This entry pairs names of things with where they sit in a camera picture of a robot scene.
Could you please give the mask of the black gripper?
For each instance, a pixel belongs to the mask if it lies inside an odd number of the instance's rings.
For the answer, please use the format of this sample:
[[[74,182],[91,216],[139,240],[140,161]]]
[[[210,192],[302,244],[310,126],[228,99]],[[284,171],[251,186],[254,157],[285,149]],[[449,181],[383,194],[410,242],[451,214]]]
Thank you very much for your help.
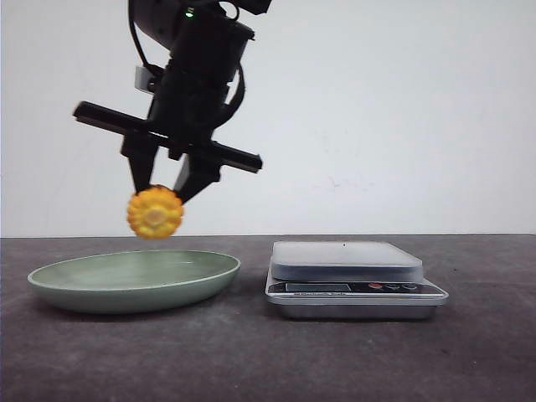
[[[222,165],[256,173],[260,156],[228,147],[212,139],[214,130],[229,121],[245,96],[245,75],[235,70],[239,82],[230,102],[225,101],[226,82],[216,88],[189,78],[181,71],[167,71],[157,82],[147,118],[142,119],[81,101],[73,117],[81,123],[121,134],[121,155],[129,162],[136,192],[151,187],[150,180],[158,146],[173,159],[185,159],[173,191],[186,204],[212,183],[220,180]]]

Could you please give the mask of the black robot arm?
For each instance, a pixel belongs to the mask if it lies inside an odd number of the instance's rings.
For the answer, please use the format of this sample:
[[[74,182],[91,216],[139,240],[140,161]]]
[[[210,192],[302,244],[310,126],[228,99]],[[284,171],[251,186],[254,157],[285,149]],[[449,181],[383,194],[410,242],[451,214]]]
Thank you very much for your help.
[[[227,16],[219,1],[130,1],[129,29],[141,30],[169,51],[165,67],[142,62],[136,87],[152,95],[147,117],[129,116],[87,101],[77,121],[123,136],[136,194],[151,185],[157,151],[185,161],[173,193],[186,203],[220,180],[223,166],[257,173],[260,156],[213,140],[214,130],[238,110],[245,95],[241,57],[254,31]]]

